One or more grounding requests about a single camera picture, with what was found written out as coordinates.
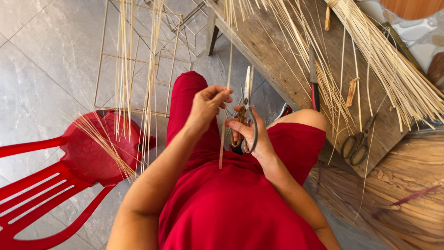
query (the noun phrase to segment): red knife handle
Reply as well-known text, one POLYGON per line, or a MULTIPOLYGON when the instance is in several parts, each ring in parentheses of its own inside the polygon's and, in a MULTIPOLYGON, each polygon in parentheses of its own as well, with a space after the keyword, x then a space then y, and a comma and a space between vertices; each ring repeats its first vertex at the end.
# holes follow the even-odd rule
POLYGON ((311 84, 311 103, 313 109, 320 112, 319 86, 317 83, 311 84))

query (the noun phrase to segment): chair leg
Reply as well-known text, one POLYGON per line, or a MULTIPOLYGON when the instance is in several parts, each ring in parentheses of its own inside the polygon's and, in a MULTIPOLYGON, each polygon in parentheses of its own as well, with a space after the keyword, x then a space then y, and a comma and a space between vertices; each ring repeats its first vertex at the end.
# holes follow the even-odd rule
POLYGON ((216 43, 216 38, 219 34, 219 28, 216 26, 216 13, 209 10, 208 19, 206 23, 206 54, 211 56, 213 54, 214 44, 216 43))

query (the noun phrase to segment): scissor handle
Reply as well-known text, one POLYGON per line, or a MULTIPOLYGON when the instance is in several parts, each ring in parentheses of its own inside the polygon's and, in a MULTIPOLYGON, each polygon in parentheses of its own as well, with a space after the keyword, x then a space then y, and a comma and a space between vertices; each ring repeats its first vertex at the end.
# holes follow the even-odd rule
MULTIPOLYGON (((241 110, 239 110, 239 113, 237 113, 236 117, 239 118, 240 123, 244 123, 244 117, 245 117, 245 108, 241 107, 241 110)), ((238 147, 241 144, 241 134, 239 133, 238 141, 234 141, 234 135, 231 133, 231 145, 233 147, 238 147)))
POLYGON ((368 154, 369 154, 369 144, 367 142, 367 137, 364 137, 364 140, 363 140, 361 146, 359 146, 359 148, 357 150, 355 150, 353 155, 350 157, 350 165, 357 166, 357 165, 361 164, 367 158, 368 154), (364 155, 361 157, 361 159, 358 162, 354 162, 355 157, 358 155, 359 151, 362 148, 365 149, 364 155))
POLYGON ((245 151, 245 153, 251 153, 254 150, 254 148, 256 148, 256 144, 258 142, 258 123, 256 122, 256 117, 254 117, 253 111, 251 110, 251 107, 248 107, 247 112, 248 112, 248 115, 250 116, 250 118, 248 118, 246 125, 249 126, 250 122, 253 121, 253 125, 254 125, 254 140, 253 140, 253 145, 251 146, 249 151, 248 151, 247 140, 244 140, 244 151, 245 151))
POLYGON ((360 133, 356 134, 356 135, 351 135, 349 137, 347 137, 347 139, 344 141, 344 144, 342 144, 342 148, 341 148, 341 156, 344 159, 350 159, 350 157, 353 155, 354 150, 356 149, 357 144, 360 142, 360 133), (345 146, 348 144, 348 142, 354 139, 355 142, 353 143, 353 146, 350 148, 349 153, 347 154, 347 156, 344 156, 344 150, 345 150, 345 146))

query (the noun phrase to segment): red dress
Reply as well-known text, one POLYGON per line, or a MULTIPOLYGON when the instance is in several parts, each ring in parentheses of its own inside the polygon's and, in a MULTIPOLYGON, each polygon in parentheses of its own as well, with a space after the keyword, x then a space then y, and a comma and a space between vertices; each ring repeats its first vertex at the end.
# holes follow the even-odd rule
MULTIPOLYGON (((184 126, 194 95, 207 87, 194 71, 181 74, 171 95, 166 144, 184 126)), ((276 154, 303 184, 325 132, 297 123, 268 129, 276 154)), ((277 194, 251 155, 224 152, 218 168, 217 121, 195 146, 159 220, 160 249, 325 249, 310 225, 277 194)))

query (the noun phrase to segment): hand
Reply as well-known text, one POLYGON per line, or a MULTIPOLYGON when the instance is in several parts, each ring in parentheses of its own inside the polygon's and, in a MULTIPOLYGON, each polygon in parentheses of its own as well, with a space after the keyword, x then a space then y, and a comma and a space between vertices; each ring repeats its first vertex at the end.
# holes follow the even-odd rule
POLYGON ((185 127, 192 129, 198 134, 203 134, 210 127, 210 122, 215 115, 219 114, 219 107, 224 109, 226 103, 233 100, 230 94, 233 89, 213 85, 198 92, 193 99, 191 113, 185 123, 185 127))
MULTIPOLYGON (((239 112, 242 106, 236 106, 234 110, 239 112)), ((268 137, 267 128, 265 127, 264 119, 262 119, 255 108, 251 108, 253 111, 253 115, 256 118, 256 122, 258 124, 258 141, 256 144, 256 148, 254 148, 251 153, 262 165, 262 163, 268 162, 269 159, 276 156, 274 152, 273 145, 271 144, 270 138, 268 137)), ((254 125, 253 121, 251 121, 250 127, 246 126, 243 123, 239 122, 239 118, 229 119, 225 122, 226 127, 230 127, 232 129, 234 141, 239 140, 239 133, 241 133, 245 139, 247 140, 248 147, 253 145, 254 141, 254 125)))

